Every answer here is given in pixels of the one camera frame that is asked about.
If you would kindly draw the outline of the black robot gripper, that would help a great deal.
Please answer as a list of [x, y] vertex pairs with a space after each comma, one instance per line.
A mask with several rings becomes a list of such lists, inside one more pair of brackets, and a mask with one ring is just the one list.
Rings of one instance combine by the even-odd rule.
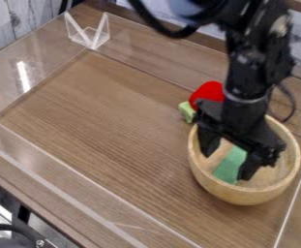
[[247, 152], [237, 180], [249, 180], [261, 167], [276, 164], [287, 148], [267, 120], [269, 97], [243, 100], [225, 97], [223, 102], [197, 99], [195, 104], [193, 121], [201, 154], [209, 157], [220, 140], [228, 140]]

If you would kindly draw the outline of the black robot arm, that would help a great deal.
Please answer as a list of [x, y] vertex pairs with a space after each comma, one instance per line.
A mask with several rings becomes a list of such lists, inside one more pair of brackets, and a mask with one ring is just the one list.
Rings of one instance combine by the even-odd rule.
[[284, 0], [171, 0], [176, 17], [195, 30], [215, 24], [225, 32], [229, 67], [224, 101], [196, 99], [200, 151], [211, 156], [225, 139], [245, 152], [237, 179], [272, 166], [285, 142], [267, 111], [273, 88], [291, 76], [291, 14]]

